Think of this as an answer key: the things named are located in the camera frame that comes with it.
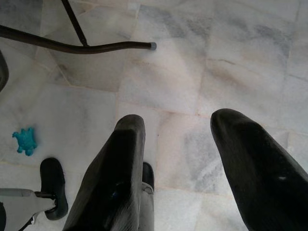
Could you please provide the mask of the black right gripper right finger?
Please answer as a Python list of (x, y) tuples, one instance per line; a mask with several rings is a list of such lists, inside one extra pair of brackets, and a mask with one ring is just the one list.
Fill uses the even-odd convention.
[(211, 132), (238, 210), (250, 231), (305, 231), (308, 175), (257, 122), (215, 111)]

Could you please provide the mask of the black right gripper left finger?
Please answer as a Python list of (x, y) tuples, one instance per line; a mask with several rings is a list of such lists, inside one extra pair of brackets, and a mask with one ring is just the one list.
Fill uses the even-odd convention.
[(139, 226), (145, 124), (126, 115), (89, 165), (65, 231), (136, 231)]

